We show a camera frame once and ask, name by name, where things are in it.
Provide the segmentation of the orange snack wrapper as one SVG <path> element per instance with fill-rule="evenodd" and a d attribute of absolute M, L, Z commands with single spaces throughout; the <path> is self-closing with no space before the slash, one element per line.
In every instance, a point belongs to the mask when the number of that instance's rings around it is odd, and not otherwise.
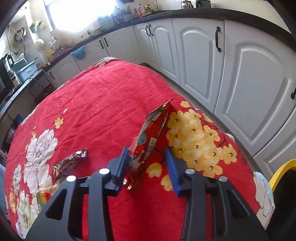
<path fill-rule="evenodd" d="M 37 198 L 38 206 L 40 208 L 43 208 L 51 198 L 51 194 L 46 191 L 40 191 L 37 193 L 36 198 Z"/>

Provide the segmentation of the purple snack wrapper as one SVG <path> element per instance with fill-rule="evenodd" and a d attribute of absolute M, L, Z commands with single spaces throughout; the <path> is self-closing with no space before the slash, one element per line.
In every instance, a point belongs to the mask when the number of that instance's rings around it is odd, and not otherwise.
<path fill-rule="evenodd" d="M 69 155 L 65 159 L 53 165 L 53 176 L 55 180 L 63 179 L 70 175 L 74 168 L 87 158 L 88 150 L 81 149 Z"/>

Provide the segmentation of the red snack bag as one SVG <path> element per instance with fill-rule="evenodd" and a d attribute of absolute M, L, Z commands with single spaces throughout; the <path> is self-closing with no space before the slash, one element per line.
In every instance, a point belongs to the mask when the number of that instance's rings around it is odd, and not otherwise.
<path fill-rule="evenodd" d="M 166 124 L 171 101 L 172 99 L 169 99 L 147 114 L 144 124 L 129 147 L 130 162 L 123 178 L 123 185 L 127 190 L 133 189 L 140 173 L 149 165 L 147 160 Z"/>

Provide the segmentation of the yellow rimmed trash bin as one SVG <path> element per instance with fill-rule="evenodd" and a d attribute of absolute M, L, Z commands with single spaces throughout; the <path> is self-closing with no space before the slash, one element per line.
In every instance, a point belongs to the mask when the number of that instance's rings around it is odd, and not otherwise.
<path fill-rule="evenodd" d="M 296 170 L 296 159 L 291 159 L 288 162 L 281 165 L 278 170 L 273 174 L 272 178 L 269 180 L 269 186 L 271 187 L 272 192 L 276 189 L 278 183 L 285 173 L 289 170 Z"/>

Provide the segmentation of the red floral tablecloth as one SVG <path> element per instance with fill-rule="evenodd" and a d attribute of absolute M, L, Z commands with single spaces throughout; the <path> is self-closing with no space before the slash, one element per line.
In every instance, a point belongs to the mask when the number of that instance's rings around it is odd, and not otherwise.
<path fill-rule="evenodd" d="M 172 99 L 166 124 L 152 150 L 147 168 L 131 190 L 124 185 L 108 197 L 114 240 L 181 240 L 186 197 L 172 189 L 166 166 L 166 148 L 205 177 L 225 176 L 247 201 L 266 231 L 274 212 L 273 194 L 262 174 L 251 170 L 234 140 L 203 111 L 178 95 L 154 71 L 143 68 L 152 87 L 149 99 L 137 96 L 117 102 L 109 94 L 87 98 L 88 87 L 110 81 L 128 62 L 104 58 L 78 74 L 41 102 L 19 125 L 10 147 L 4 178 L 5 196 L 14 232 L 1 240 L 26 240 L 42 211 L 36 195 L 51 197 L 63 179 L 55 180 L 53 165 L 74 152 L 87 149 L 87 158 L 68 176 L 83 178 L 118 158 L 138 135 L 145 117 Z"/>

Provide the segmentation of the white lower cabinets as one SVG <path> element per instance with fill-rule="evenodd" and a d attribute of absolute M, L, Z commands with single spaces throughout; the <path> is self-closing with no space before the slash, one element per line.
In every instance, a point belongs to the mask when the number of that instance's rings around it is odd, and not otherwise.
<path fill-rule="evenodd" d="M 233 21 L 168 18 L 90 38 L 46 74 L 55 86 L 105 56 L 146 63 L 173 80 L 241 142 L 266 178 L 295 158 L 295 52 Z"/>

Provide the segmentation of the black microwave oven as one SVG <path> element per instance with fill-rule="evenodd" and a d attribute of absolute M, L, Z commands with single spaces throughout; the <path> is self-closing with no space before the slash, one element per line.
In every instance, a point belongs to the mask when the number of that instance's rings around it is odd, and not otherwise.
<path fill-rule="evenodd" d="M 14 84 L 4 65 L 4 58 L 1 59 L 0 78 L 1 78 L 0 102 L 3 102 L 6 96 L 14 88 Z"/>

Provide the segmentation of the blue hanging basket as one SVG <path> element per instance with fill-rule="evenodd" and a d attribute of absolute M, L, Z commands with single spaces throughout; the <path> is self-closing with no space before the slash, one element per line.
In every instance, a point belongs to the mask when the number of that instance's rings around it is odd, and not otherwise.
<path fill-rule="evenodd" d="M 86 53 L 85 53 L 85 50 L 84 50 L 84 46 L 80 47 L 79 49 L 71 52 L 71 55 L 77 59 L 77 60 L 82 60 L 83 58 L 85 58 L 86 56 Z"/>

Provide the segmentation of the black countertop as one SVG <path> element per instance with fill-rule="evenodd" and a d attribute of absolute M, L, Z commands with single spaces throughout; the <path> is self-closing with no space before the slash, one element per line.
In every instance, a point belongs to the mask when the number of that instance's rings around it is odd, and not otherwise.
<path fill-rule="evenodd" d="M 295 84 L 288 68 L 295 40 L 286 30 L 258 16 L 230 9 L 163 11 L 109 30 L 131 33 L 137 56 L 110 81 L 88 87 L 86 97 L 109 94 L 117 102 L 137 96 L 147 102 L 145 63 L 173 80 L 208 111 L 219 106 L 219 92 L 230 87 L 226 112 L 236 121 L 249 115 L 262 123 L 286 120 L 295 108 Z"/>

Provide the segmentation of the steel kettle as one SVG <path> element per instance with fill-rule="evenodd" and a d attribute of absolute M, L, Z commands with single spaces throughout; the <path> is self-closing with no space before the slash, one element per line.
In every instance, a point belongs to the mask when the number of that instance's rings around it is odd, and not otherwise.
<path fill-rule="evenodd" d="M 181 8 L 182 9 L 192 9 L 192 8 L 194 8 L 194 6 L 191 1 L 183 0 L 183 1 L 181 1 Z"/>

